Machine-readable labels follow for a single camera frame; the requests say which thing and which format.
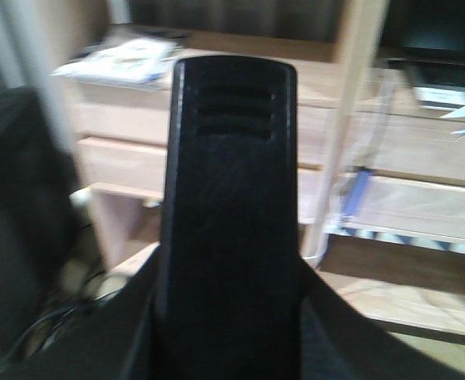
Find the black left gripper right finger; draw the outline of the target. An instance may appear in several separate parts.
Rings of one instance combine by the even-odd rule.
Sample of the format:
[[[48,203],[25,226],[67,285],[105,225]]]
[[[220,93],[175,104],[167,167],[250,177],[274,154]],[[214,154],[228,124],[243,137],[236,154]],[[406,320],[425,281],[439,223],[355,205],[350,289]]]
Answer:
[[[465,379],[363,316],[302,259],[298,271],[301,379]]]

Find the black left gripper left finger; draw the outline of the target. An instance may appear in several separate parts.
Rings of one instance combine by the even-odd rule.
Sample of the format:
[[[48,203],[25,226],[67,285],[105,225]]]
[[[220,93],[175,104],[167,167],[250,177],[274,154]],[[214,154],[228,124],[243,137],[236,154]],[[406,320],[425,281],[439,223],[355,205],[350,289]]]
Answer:
[[[124,288],[46,351],[2,372],[3,379],[148,379],[151,302],[160,248]]]

